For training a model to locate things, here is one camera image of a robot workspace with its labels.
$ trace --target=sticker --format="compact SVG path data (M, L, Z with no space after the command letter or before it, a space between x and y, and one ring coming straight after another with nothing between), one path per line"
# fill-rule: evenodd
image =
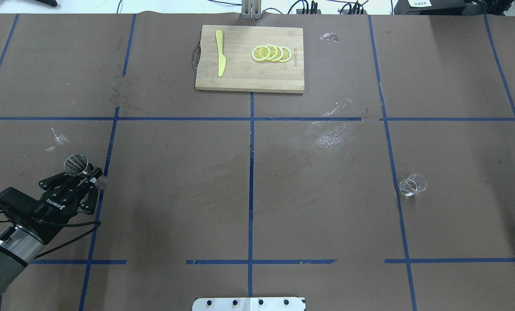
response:
M432 6L430 0L407 0L412 8L424 8L426 6Z

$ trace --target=white metal plate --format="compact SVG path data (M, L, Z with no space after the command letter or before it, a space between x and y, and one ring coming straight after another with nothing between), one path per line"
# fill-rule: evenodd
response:
M305 311L305 298L200 298L192 311Z

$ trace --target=glass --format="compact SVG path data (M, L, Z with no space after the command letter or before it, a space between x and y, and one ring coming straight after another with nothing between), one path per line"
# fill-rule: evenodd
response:
M427 189L427 180L423 175L418 173L411 174L409 177L400 181L400 191L406 197L412 197L417 193L425 191Z

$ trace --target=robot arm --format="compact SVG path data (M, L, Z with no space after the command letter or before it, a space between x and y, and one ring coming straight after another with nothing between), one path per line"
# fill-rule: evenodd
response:
M0 296L35 258L62 248L96 230L99 221L68 224L79 213L94 214L98 192L105 187L100 168L94 168L81 154L64 163L64 172L39 181L45 192L40 199L9 187L0 193L0 214L10 222L0 234ZM95 225L82 236L42 252L45 245L65 227Z

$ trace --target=black band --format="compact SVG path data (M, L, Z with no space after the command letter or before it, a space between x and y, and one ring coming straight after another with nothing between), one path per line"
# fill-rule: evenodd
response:
M5 254L6 256L9 256L10 258L12 258L13 260L16 260L17 263L19 263L21 266L23 266L24 268L27 268L27 266L29 265L25 260L21 259L19 256L17 256L16 254L14 254L13 252L10 252L9 250L7 250L6 248L3 248L2 246L0 246L0 252Z

